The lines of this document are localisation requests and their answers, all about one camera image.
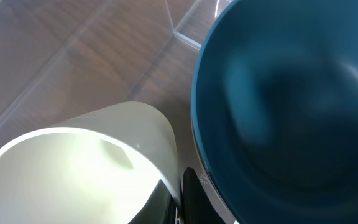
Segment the cream white cup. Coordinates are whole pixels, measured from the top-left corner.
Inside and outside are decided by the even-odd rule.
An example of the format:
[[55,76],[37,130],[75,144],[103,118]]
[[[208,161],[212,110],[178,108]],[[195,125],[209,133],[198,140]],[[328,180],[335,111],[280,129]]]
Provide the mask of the cream white cup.
[[129,223],[162,181],[182,210],[168,119],[128,101],[0,148],[0,223]]

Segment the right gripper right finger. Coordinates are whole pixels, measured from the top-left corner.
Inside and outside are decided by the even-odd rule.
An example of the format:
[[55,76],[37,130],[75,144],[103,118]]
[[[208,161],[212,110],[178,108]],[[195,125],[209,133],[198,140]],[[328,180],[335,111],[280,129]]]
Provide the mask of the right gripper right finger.
[[185,224],[224,224],[191,167],[183,173],[182,210]]

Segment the dark blue bowl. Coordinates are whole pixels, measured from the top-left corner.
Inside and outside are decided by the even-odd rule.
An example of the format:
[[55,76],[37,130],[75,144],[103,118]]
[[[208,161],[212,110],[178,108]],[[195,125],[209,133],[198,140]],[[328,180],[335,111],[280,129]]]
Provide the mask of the dark blue bowl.
[[191,94],[205,170],[240,223],[358,223],[358,0],[233,1]]

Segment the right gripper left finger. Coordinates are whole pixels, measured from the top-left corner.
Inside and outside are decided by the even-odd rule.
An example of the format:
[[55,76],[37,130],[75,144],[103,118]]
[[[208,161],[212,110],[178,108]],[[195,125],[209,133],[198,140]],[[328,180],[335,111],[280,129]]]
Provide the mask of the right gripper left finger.
[[129,224],[175,224],[176,205],[160,180],[148,201]]

